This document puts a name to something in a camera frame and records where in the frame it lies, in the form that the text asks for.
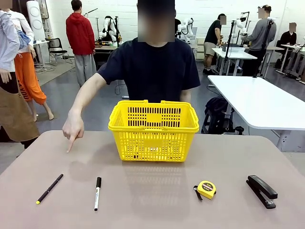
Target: person in gray jacket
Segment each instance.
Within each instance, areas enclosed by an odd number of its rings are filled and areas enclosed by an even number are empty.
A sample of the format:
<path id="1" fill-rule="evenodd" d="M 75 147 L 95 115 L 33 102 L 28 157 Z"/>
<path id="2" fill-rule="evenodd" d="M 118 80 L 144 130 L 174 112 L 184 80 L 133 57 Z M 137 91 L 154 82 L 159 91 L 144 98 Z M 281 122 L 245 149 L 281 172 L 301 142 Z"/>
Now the person in gray jacket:
<path id="1" fill-rule="evenodd" d="M 276 23 L 271 25 L 269 34 L 267 36 L 267 27 L 270 22 L 271 6 L 264 5 L 258 9 L 259 18 L 261 18 L 256 24 L 253 33 L 250 36 L 242 36 L 243 41 L 252 42 L 249 50 L 249 54 L 257 57 L 257 60 L 246 60 L 243 64 L 243 76 L 256 76 L 258 69 L 266 55 L 266 50 L 270 42 L 275 39 Z"/>

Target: black stapler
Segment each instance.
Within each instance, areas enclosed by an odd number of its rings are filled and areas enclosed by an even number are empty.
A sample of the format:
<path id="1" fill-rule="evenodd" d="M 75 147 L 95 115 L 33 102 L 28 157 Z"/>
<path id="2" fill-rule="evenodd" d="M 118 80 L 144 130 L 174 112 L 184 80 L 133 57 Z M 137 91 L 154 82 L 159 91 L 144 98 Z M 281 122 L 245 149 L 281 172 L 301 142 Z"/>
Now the black stapler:
<path id="1" fill-rule="evenodd" d="M 267 183 L 256 175 L 248 176 L 246 182 L 267 209 L 273 209 L 276 207 L 273 199 L 277 199 L 277 192 L 275 192 Z"/>

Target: red hoodie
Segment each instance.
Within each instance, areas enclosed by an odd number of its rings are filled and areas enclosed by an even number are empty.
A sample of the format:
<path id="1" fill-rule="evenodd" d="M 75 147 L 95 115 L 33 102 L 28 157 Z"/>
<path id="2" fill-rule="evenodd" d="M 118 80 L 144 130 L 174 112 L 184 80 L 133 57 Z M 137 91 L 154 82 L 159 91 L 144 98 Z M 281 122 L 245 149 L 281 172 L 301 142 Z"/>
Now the red hoodie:
<path id="1" fill-rule="evenodd" d="M 75 55 L 90 55 L 95 49 L 94 33 L 90 21 L 80 13 L 66 20 L 67 37 Z"/>

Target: person in red hoodie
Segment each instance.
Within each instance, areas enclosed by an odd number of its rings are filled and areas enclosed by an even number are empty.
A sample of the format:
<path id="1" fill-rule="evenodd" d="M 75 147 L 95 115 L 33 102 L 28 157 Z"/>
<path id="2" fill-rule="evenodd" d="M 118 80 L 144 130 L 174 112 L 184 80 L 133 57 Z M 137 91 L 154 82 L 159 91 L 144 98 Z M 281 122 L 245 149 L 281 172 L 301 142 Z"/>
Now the person in red hoodie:
<path id="1" fill-rule="evenodd" d="M 81 1 L 72 0 L 71 5 L 74 13 L 66 20 L 66 31 L 75 56 L 77 81 L 82 87 L 96 73 L 94 33 L 90 21 L 81 15 Z"/>

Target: yellow plastic basket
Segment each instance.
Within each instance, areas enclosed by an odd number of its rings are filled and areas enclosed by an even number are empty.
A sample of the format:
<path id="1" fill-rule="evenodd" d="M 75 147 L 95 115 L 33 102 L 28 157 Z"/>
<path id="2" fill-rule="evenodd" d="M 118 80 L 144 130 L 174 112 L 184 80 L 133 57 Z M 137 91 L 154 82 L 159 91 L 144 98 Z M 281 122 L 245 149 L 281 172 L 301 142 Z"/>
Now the yellow plastic basket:
<path id="1" fill-rule="evenodd" d="M 108 128 L 123 161 L 183 162 L 199 124 L 189 103 L 120 101 Z"/>

